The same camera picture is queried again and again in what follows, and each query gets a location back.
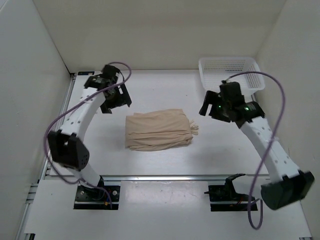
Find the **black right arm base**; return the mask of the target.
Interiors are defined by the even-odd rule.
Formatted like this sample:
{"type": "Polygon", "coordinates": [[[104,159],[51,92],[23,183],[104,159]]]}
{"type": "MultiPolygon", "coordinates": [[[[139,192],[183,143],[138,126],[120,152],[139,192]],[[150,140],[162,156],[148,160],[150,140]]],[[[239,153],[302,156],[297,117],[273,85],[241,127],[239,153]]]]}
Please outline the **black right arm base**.
{"type": "Polygon", "coordinates": [[[211,212],[245,212],[248,207],[249,196],[245,193],[238,193],[235,190],[233,181],[245,176],[244,173],[237,173],[228,176],[224,184],[209,185],[204,192],[209,196],[211,212]]]}

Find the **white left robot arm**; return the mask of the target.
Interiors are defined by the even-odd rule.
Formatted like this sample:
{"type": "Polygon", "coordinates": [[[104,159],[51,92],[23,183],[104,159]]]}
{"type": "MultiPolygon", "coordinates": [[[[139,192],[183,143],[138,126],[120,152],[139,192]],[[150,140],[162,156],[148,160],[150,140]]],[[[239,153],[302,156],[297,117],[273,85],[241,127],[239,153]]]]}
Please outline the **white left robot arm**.
{"type": "Polygon", "coordinates": [[[44,146],[49,147],[51,162],[69,170],[76,178],[75,184],[85,186],[93,200],[105,194],[102,177],[89,164],[90,153],[83,143],[86,131],[98,109],[110,114],[111,109],[132,103],[124,83],[105,88],[85,86],[80,101],[69,109],[64,123],[57,131],[48,130],[44,146]]]}

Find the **beige trousers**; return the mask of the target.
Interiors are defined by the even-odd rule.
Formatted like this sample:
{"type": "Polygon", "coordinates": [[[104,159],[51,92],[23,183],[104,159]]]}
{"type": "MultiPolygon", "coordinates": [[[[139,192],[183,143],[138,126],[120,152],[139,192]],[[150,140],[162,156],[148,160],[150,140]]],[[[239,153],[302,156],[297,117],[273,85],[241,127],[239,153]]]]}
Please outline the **beige trousers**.
{"type": "Polygon", "coordinates": [[[125,119],[125,147],[140,152],[184,147],[198,131],[182,109],[134,113],[125,119]]]}

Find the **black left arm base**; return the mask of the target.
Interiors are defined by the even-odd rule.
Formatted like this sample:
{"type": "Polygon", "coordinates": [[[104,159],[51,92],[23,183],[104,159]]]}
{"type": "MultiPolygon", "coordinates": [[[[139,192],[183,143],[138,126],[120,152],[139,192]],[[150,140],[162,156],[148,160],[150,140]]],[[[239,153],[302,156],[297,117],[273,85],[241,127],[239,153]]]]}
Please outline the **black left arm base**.
{"type": "Polygon", "coordinates": [[[77,186],[73,208],[75,210],[118,210],[121,193],[120,185],[105,185],[110,199],[103,190],[77,186]]]}

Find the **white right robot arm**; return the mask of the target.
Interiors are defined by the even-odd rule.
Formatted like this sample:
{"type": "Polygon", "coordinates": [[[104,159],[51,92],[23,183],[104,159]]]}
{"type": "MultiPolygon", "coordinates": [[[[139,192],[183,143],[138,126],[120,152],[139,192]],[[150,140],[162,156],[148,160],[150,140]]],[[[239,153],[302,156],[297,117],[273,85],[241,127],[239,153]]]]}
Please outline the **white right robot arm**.
{"type": "Polygon", "coordinates": [[[261,197],[272,210],[303,200],[315,181],[310,171],[303,172],[287,155],[273,136],[265,113],[255,101],[245,102],[240,95],[234,106],[222,96],[208,90],[199,111],[215,120],[233,122],[251,141],[270,177],[270,183],[261,185],[261,197]]]}

